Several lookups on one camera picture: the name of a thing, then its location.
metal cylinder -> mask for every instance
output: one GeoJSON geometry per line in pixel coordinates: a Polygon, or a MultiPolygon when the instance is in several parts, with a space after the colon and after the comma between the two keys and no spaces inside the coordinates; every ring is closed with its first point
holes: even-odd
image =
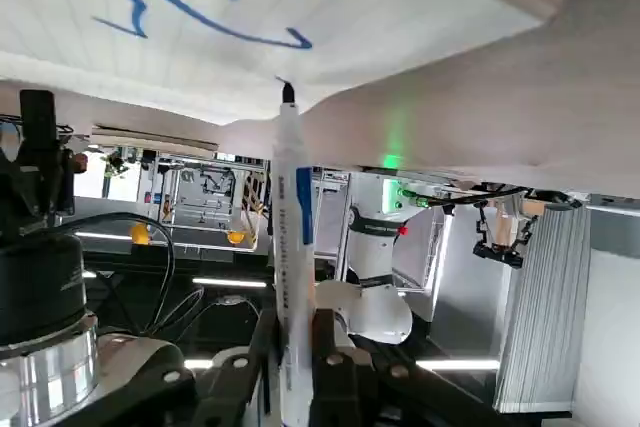
{"type": "Polygon", "coordinates": [[[97,319],[0,348],[0,425],[44,424],[85,400],[98,383],[97,319]]]}

white paper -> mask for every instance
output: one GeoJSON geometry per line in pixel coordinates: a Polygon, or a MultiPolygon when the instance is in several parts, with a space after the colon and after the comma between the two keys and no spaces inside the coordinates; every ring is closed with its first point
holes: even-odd
{"type": "Polygon", "coordinates": [[[501,0],[1,0],[0,77],[215,123],[532,28],[501,0]]]}

orange object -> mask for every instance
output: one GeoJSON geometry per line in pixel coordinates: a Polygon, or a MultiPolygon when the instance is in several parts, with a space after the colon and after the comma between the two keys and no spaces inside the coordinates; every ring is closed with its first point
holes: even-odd
{"type": "Polygon", "coordinates": [[[232,244],[239,244],[244,240],[244,232],[231,231],[227,234],[227,240],[232,244]]]}
{"type": "Polygon", "coordinates": [[[134,244],[149,245],[149,231],[144,224],[135,224],[131,227],[131,240],[134,244]]]}

corrugated metal panel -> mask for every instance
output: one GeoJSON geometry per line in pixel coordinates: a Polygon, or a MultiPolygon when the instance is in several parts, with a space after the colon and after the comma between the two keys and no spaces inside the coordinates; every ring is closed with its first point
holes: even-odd
{"type": "Polygon", "coordinates": [[[514,276],[495,402],[500,412],[571,410],[589,259],[589,211],[548,208],[514,276]]]}

ceiling light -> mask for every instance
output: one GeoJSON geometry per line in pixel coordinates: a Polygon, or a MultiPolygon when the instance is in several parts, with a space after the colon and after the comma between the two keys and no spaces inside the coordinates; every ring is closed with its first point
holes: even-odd
{"type": "Polygon", "coordinates": [[[185,359],[184,367],[189,370],[207,370],[213,366],[213,360],[209,359],[185,359]]]}
{"type": "Polygon", "coordinates": [[[78,237],[86,237],[89,239],[109,239],[109,240],[128,240],[131,241],[129,235],[99,234],[96,232],[76,232],[78,237]]]}
{"type": "Polygon", "coordinates": [[[266,282],[255,280],[232,280],[232,279],[210,279],[208,277],[195,277],[194,284],[220,285],[223,287],[252,287],[262,289],[267,286],[266,282]]]}
{"type": "Polygon", "coordinates": [[[498,370],[500,362],[492,359],[446,359],[446,360],[418,360],[418,367],[425,370],[438,372],[445,371],[473,371],[473,370],[498,370]]]}

